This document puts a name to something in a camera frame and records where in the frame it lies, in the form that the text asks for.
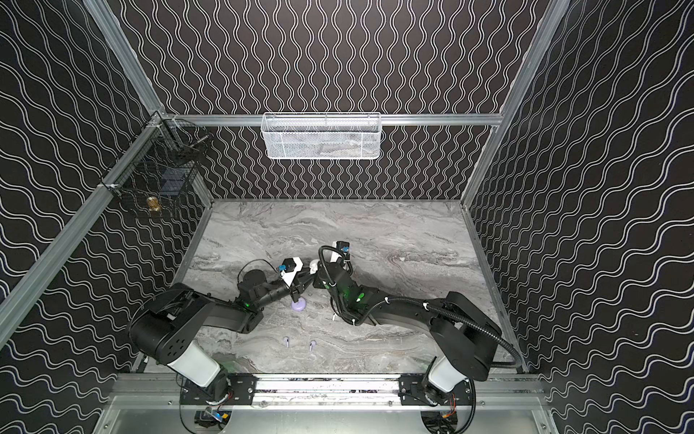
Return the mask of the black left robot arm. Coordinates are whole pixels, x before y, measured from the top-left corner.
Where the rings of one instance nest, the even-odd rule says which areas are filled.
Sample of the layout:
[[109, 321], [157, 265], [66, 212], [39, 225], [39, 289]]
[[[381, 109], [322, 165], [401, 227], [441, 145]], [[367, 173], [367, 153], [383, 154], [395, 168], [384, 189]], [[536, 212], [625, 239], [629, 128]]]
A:
[[238, 282], [237, 298], [223, 300], [176, 283], [142, 307], [128, 326], [128, 335], [141, 353], [217, 397], [225, 394], [226, 370], [196, 343], [198, 332], [212, 327], [249, 334], [267, 305], [285, 297], [298, 302], [313, 284], [310, 271], [280, 271], [269, 280], [264, 271], [253, 269]]

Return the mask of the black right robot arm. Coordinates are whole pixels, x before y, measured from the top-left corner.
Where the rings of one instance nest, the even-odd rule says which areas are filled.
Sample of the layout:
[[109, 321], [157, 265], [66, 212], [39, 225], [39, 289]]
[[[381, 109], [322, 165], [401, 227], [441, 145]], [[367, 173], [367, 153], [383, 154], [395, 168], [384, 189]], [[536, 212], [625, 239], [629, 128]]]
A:
[[358, 284], [341, 260], [313, 260], [310, 271], [347, 324], [404, 327], [430, 336], [441, 352], [427, 370], [430, 390], [450, 393], [462, 381], [486, 381], [493, 368], [522, 367], [522, 357], [497, 323], [458, 292], [433, 299], [395, 296]]

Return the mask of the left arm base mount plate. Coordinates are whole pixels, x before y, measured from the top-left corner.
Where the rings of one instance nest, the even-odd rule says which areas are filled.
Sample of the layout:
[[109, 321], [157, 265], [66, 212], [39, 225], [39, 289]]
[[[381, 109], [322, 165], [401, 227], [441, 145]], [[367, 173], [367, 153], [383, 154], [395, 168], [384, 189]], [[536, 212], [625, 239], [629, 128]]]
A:
[[179, 403], [182, 405], [250, 405], [253, 401], [258, 377], [252, 374], [228, 374], [225, 380], [218, 375], [213, 382], [202, 387], [187, 378], [183, 381]]

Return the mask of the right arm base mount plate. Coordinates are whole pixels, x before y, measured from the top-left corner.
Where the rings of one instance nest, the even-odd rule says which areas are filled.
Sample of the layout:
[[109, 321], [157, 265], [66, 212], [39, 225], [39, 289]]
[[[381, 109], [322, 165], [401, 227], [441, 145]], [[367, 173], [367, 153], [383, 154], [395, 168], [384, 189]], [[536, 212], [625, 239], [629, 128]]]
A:
[[466, 406], [476, 399], [474, 383], [464, 380], [452, 392], [442, 392], [429, 384], [423, 374], [399, 376], [397, 392], [403, 406]]

